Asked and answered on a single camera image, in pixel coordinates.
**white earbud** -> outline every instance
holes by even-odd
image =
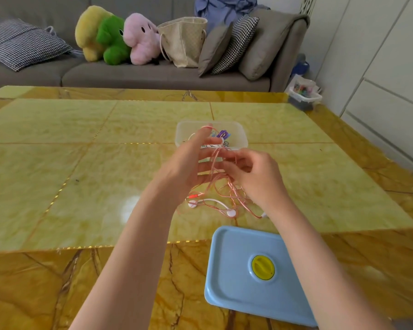
[[[217,200],[217,199],[211,199],[211,198],[207,198],[207,199],[199,199],[199,200],[190,200],[188,202],[188,206],[190,206],[190,208],[195,208],[197,206],[198,202],[201,201],[215,201],[216,203],[222,205],[223,207],[225,207],[226,211],[226,215],[229,216],[230,218],[233,218],[237,215],[236,210],[234,209],[230,209],[228,206],[226,206],[224,203],[222,203],[221,201]]]

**pillow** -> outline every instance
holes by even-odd
[[[271,66],[294,22],[303,18],[309,25],[309,18],[266,9],[257,9],[251,15],[258,17],[260,21],[254,39],[239,64],[239,71],[248,80],[254,81],[262,77]]]
[[[258,17],[245,15],[234,24],[228,48],[220,61],[213,67],[211,74],[221,74],[239,62],[254,36],[258,22]]]
[[[8,20],[0,24],[0,62],[15,72],[71,49],[63,40],[22,20]]]
[[[213,68],[226,51],[231,40],[232,23],[230,26],[216,26],[206,37],[199,57],[199,76],[201,77]]]

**tangled cable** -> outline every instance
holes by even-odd
[[[208,186],[206,187],[206,190],[204,191],[204,192],[198,192],[198,193],[196,193],[196,192],[194,192],[194,191],[191,191],[190,192],[190,194],[188,195],[188,197],[186,198],[186,201],[188,202],[188,205],[193,205],[194,203],[193,202],[191,202],[190,203],[190,200],[194,200],[194,199],[197,199],[197,198],[199,198],[199,197],[202,197],[202,196],[204,196],[210,189],[214,189],[216,192],[217,192],[217,194],[219,195],[219,196],[221,196],[221,197],[223,197],[223,198],[229,198],[229,199],[231,199],[231,202],[232,202],[232,207],[231,208],[227,208],[227,209],[220,209],[219,207],[216,207],[216,206],[214,206],[214,205],[211,205],[211,204],[207,204],[206,203],[206,201],[209,201],[209,199],[203,199],[202,201],[197,201],[196,202],[196,205],[204,205],[204,206],[208,206],[208,207],[210,207],[210,208],[212,208],[212,209],[215,209],[215,210],[217,210],[217,211],[219,211],[222,215],[224,215],[224,216],[226,216],[226,217],[229,217],[229,213],[230,213],[230,211],[232,211],[232,210],[234,210],[235,211],[235,216],[234,217],[237,217],[237,215],[238,215],[238,208],[240,207],[240,206],[242,206],[244,209],[246,209],[249,213],[251,213],[254,217],[256,217],[256,218],[258,218],[258,219],[260,219],[260,218],[262,218],[262,217],[264,217],[263,215],[262,216],[257,216],[256,214],[254,214],[254,212],[253,211],[251,211],[250,209],[249,209],[249,207],[248,207],[248,205],[247,205],[247,201],[251,201],[251,199],[249,199],[247,196],[246,196],[246,194],[245,194],[245,191],[243,190],[243,188],[242,187],[237,187],[236,185],[234,185],[234,183],[232,182],[232,180],[231,180],[231,178],[229,177],[229,175],[227,175],[226,173],[224,173],[224,172],[220,172],[218,169],[216,169],[215,168],[215,163],[216,163],[216,160],[217,160],[217,158],[218,158],[218,156],[219,156],[219,154],[220,154],[220,151],[222,150],[222,149],[225,149],[225,150],[230,150],[229,148],[227,148],[227,147],[225,147],[224,146],[224,140],[229,136],[228,135],[228,133],[225,131],[225,130],[223,130],[223,131],[221,131],[220,133],[214,128],[214,127],[212,127],[212,126],[203,126],[202,128],[211,128],[212,130],[215,130],[216,132],[217,132],[217,134],[219,134],[219,138],[221,138],[222,139],[222,144],[221,145],[212,145],[212,146],[214,146],[213,148],[215,148],[215,150],[214,150],[214,152],[213,152],[213,154],[211,155],[211,158],[210,158],[210,161],[212,162],[212,165],[211,165],[211,170],[210,170],[210,172],[209,172],[209,174],[210,174],[210,176],[214,176],[214,177],[212,177],[211,178],[211,180],[210,180],[210,182],[208,183]],[[220,179],[226,179],[226,181],[227,181],[227,183],[224,185],[224,186],[222,186],[222,187],[220,187],[220,188],[217,188],[216,187],[216,182],[218,181],[218,180],[220,180]],[[223,189],[223,188],[225,188],[226,186],[228,186],[229,187],[229,195],[224,195],[224,194],[222,194],[220,191]]]

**gray sofa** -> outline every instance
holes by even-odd
[[[75,25],[89,5],[102,6],[123,18],[134,12],[141,13],[156,25],[193,16],[194,13],[194,0],[0,0],[0,22],[20,18],[41,28],[51,25],[58,36],[77,48]],[[281,92],[286,87],[306,30],[304,20],[295,22],[270,69],[256,81],[248,81],[237,71],[199,78],[197,68],[179,69],[165,60],[161,60],[159,65],[109,66],[103,61],[89,63],[61,55],[19,72],[0,63],[0,87],[30,85]]]

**checkered pillow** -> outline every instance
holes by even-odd
[[[246,49],[254,36],[258,22],[258,17],[249,17],[248,15],[245,15],[234,23],[229,45],[222,55],[222,58],[220,58],[220,61],[213,67],[211,74],[221,74],[242,59],[242,56],[246,52]]]
[[[63,40],[22,20],[8,20],[0,24],[0,62],[15,72],[71,49]]]

